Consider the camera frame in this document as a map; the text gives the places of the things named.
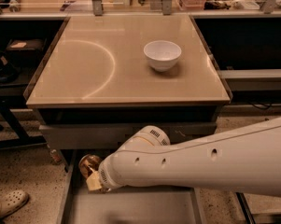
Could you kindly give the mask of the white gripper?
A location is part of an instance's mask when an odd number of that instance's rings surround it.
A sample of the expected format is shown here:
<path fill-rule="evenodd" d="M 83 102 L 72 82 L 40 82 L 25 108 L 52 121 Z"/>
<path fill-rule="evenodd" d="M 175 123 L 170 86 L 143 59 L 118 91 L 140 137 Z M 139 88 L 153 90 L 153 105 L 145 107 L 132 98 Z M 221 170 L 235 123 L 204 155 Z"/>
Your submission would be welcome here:
<path fill-rule="evenodd" d="M 118 174 L 112 167 L 110 159 L 105 159 L 100 163 L 98 171 L 94 171 L 86 179 L 86 184 L 89 191 L 99 190 L 103 186 L 106 189 L 119 189 L 121 187 Z"/>

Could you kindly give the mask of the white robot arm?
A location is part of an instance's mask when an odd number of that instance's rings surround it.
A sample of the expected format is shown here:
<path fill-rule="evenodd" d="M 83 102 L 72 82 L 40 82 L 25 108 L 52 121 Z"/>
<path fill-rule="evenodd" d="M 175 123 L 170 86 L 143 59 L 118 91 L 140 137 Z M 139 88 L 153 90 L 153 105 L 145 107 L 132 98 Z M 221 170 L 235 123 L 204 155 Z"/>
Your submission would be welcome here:
<path fill-rule="evenodd" d="M 178 186 L 281 197 L 281 118 L 175 145 L 146 126 L 86 183 L 90 191 Z"/>

